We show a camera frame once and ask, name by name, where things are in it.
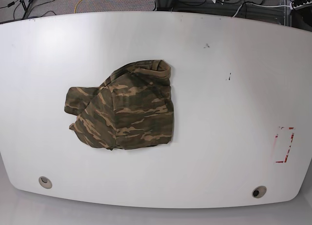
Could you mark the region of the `aluminium frame cart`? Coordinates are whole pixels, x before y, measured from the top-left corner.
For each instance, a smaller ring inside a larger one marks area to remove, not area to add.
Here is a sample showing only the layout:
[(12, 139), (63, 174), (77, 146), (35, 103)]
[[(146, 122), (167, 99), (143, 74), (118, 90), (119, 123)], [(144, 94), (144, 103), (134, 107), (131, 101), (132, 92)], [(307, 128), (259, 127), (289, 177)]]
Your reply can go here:
[(266, 0), (154, 0), (155, 11), (189, 12), (227, 17), (237, 17), (292, 26), (290, 0), (280, 0), (269, 5)]

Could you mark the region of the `red tape rectangle marking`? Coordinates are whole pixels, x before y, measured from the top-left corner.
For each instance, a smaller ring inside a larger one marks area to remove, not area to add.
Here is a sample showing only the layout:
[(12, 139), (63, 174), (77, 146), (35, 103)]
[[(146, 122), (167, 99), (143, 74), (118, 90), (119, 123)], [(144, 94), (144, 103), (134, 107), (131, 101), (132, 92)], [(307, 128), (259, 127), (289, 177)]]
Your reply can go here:
[(273, 143), (273, 162), (283, 164), (287, 162), (294, 138), (294, 127), (279, 126)]

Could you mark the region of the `white power strip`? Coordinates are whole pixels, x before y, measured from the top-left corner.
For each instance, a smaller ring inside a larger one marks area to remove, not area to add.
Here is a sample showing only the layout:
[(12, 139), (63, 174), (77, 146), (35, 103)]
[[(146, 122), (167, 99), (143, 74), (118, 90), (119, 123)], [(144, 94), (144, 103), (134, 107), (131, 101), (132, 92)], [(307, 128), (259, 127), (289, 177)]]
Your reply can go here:
[(312, 1), (311, 0), (294, 0), (290, 4), (290, 8), (292, 10), (299, 10), (299, 9), (306, 8), (306, 7), (311, 7), (311, 6), (312, 6)]

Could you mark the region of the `camouflage T-shirt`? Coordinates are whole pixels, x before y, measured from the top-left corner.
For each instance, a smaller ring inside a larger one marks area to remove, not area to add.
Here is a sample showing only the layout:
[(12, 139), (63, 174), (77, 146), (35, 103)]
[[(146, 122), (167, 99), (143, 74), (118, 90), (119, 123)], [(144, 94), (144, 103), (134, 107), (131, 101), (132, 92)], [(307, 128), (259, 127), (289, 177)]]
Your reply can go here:
[(174, 131), (171, 67), (137, 61), (114, 71), (98, 87), (71, 87), (64, 110), (70, 125), (92, 148), (131, 150), (167, 144)]

